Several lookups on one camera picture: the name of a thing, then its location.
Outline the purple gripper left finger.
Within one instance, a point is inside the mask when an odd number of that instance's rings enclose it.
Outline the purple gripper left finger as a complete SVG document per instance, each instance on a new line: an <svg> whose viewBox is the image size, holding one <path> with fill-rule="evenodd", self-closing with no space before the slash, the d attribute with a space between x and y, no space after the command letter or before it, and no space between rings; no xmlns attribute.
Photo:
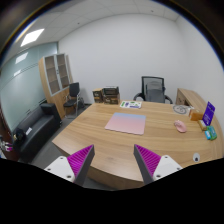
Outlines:
<svg viewBox="0 0 224 224"><path fill-rule="evenodd" d="M68 157L59 156L45 171L82 186L94 155L94 146L89 145Z"/></svg>

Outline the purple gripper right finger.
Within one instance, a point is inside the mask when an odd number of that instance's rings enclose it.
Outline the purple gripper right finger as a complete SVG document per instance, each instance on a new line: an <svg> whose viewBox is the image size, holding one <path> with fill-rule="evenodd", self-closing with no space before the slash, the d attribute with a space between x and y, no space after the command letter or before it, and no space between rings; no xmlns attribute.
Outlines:
<svg viewBox="0 0 224 224"><path fill-rule="evenodd" d="M160 156L140 145L134 145L134 156L145 185L182 169L170 156Z"/></svg>

